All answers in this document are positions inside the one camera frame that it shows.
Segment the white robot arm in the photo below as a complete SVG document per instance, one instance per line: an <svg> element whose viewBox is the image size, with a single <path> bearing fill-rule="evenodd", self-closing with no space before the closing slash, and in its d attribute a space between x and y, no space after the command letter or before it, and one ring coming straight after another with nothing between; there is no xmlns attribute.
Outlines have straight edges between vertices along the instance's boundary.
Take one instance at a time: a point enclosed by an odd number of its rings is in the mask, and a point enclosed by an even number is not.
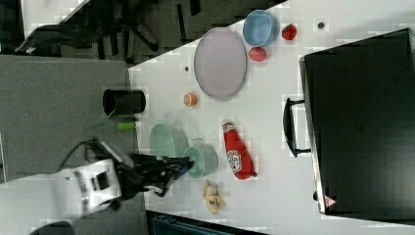
<svg viewBox="0 0 415 235"><path fill-rule="evenodd" d="M152 189L164 196L194 162L135 155L132 165L112 159L36 174L1 185L1 225L41 227L103 211Z"/></svg>

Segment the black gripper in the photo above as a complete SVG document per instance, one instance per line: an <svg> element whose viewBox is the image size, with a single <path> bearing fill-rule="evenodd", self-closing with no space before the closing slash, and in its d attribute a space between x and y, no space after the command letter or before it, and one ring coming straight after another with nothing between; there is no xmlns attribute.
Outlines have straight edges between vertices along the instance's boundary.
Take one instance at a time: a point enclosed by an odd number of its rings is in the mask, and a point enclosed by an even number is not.
<svg viewBox="0 0 415 235"><path fill-rule="evenodd" d="M133 198L140 192L150 191L151 187L156 188L157 196L163 197L180 173L186 173L194 165L189 157L158 160L155 156L132 154L130 158L133 166L118 164L116 167L123 198ZM167 171L167 167L176 171Z"/></svg>

